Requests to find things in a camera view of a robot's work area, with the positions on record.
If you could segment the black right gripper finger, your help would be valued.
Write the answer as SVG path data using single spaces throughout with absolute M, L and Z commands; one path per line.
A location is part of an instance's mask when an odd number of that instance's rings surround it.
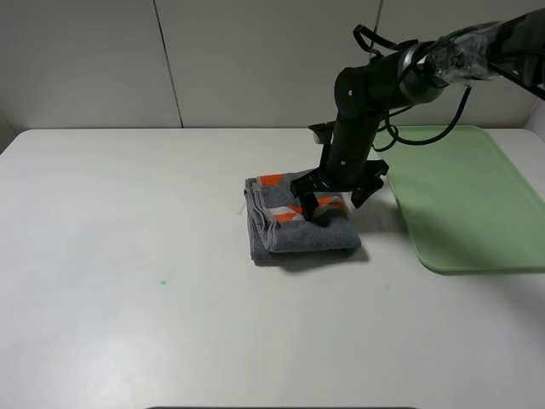
M 301 193 L 299 195 L 301 213 L 307 222 L 313 220 L 314 211 L 318 208 L 318 199 L 313 192 Z
M 360 208 L 367 199 L 379 191 L 383 186 L 384 182 L 379 176 L 372 176 L 364 179 L 362 184 L 352 191 L 351 202 L 353 206 L 356 209 Z

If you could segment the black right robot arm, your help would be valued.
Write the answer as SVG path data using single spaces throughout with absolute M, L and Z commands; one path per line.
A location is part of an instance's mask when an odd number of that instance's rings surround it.
M 290 184 L 307 221 L 318 212 L 317 193 L 350 192 L 358 208 L 382 187 L 388 166 L 368 159 L 377 133 L 385 130 L 393 142 L 407 146 L 425 146 L 446 137 L 463 113 L 473 82 L 502 77 L 544 97 L 542 9 L 504 22 L 465 27 L 434 42 L 393 43 L 361 25 L 353 36 L 372 56 L 370 63 L 347 67 L 337 76 L 336 119 L 310 128 L 323 147 L 319 166 Z M 447 127 L 427 140 L 401 137 L 392 116 L 435 101 L 451 84 L 466 88 Z

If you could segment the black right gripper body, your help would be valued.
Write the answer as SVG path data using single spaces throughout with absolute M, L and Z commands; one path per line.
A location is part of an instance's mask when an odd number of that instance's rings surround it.
M 295 179 L 290 190 L 296 197 L 316 192 L 369 192 L 375 180 L 389 171 L 382 160 L 369 159 L 378 130 L 376 122 L 327 122 L 308 127 L 323 146 L 319 166 Z

